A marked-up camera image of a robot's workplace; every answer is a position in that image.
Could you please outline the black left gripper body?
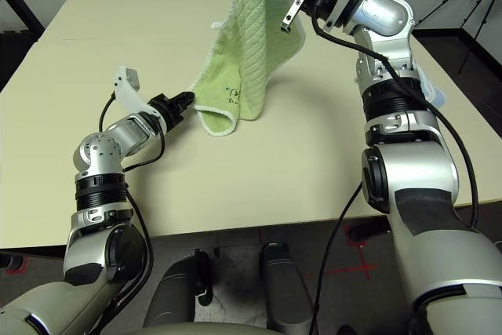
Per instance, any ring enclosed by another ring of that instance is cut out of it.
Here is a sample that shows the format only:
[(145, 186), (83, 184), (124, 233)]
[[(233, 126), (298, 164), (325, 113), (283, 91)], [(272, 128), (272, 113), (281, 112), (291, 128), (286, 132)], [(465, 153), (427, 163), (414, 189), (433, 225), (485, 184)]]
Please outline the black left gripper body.
[(167, 128), (174, 128), (184, 120), (183, 113), (187, 110), (187, 94), (179, 93), (168, 98), (161, 93), (149, 100), (148, 104), (160, 113)]

